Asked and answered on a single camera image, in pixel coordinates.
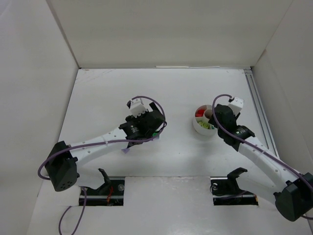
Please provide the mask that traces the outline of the lime green lego brick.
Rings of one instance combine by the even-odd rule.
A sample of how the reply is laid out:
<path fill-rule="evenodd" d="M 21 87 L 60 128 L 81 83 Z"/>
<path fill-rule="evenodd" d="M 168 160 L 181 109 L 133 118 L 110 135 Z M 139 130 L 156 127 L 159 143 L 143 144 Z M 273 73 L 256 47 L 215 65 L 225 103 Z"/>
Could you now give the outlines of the lime green lego brick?
<path fill-rule="evenodd" d="M 206 123 L 206 122 L 203 122 L 203 121 L 199 121 L 198 125 L 200 125 L 204 129 L 211 129 L 211 125 L 209 123 Z"/>

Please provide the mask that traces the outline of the red large lego brick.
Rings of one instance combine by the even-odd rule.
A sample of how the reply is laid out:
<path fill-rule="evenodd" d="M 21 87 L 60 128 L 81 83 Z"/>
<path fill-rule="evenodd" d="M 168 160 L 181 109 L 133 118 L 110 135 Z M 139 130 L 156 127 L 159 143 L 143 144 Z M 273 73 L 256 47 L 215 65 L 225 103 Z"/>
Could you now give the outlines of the red large lego brick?
<path fill-rule="evenodd" d="M 200 118 L 203 117 L 205 109 L 199 109 L 195 112 L 195 117 Z"/>

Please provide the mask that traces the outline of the white round divided container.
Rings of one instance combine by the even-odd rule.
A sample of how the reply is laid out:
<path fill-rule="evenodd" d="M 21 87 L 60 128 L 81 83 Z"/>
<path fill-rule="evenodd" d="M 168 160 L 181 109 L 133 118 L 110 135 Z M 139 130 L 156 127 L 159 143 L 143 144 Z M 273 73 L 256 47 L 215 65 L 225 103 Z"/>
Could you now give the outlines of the white round divided container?
<path fill-rule="evenodd" d="M 205 137 L 212 137 L 217 133 L 217 129 L 209 123 L 212 116 L 212 106 L 202 105 L 197 108 L 192 119 L 195 131 Z"/>

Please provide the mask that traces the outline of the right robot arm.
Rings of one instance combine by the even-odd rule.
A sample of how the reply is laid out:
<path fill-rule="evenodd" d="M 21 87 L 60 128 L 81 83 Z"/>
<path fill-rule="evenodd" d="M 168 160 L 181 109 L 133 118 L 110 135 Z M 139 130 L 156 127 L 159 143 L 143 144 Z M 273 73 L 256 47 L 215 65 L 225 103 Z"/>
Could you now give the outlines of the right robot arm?
<path fill-rule="evenodd" d="M 313 208 L 313 175 L 301 174 L 275 157 L 245 126 L 237 124 L 238 115 L 230 106 L 218 104 L 210 121 L 223 141 L 252 161 L 271 180 L 270 184 L 243 178 L 249 171 L 239 167 L 227 174 L 216 195 L 236 195 L 244 191 L 262 196 L 275 205 L 289 221 L 296 221 Z"/>

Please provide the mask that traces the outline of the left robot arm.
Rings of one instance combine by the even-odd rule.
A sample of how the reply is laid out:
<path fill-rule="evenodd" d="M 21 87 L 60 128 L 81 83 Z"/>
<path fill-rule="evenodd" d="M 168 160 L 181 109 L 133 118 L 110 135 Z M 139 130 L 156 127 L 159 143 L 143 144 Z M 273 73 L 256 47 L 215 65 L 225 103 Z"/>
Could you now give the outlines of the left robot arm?
<path fill-rule="evenodd" d="M 44 163 L 54 190 L 61 192 L 75 185 L 83 165 L 111 152 L 126 150 L 156 138 L 166 126 L 165 113 L 155 102 L 149 106 L 150 109 L 146 109 L 141 102 L 131 102 L 131 115 L 112 131 L 81 143 L 56 143 Z"/>

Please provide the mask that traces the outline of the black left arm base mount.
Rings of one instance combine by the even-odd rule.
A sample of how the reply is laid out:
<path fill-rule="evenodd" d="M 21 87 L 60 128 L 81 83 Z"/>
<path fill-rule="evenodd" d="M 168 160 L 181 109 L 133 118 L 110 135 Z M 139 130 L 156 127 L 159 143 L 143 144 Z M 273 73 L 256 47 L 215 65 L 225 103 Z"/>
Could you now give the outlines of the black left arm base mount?
<path fill-rule="evenodd" d="M 104 169 L 99 168 L 101 181 L 99 186 L 84 186 L 87 198 L 85 199 L 84 191 L 81 190 L 79 196 L 79 205 L 83 206 L 104 206 L 114 207 L 124 205 L 125 177 L 109 177 Z"/>

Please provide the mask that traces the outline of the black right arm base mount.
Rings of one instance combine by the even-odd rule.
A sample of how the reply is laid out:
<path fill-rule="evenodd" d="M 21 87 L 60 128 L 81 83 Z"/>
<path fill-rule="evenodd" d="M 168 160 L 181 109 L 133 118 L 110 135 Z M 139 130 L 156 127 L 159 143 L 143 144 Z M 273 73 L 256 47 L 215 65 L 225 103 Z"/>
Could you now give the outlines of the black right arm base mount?
<path fill-rule="evenodd" d="M 257 196 L 239 188 L 237 178 L 247 169 L 237 168 L 226 176 L 210 177 L 214 206 L 259 206 Z"/>

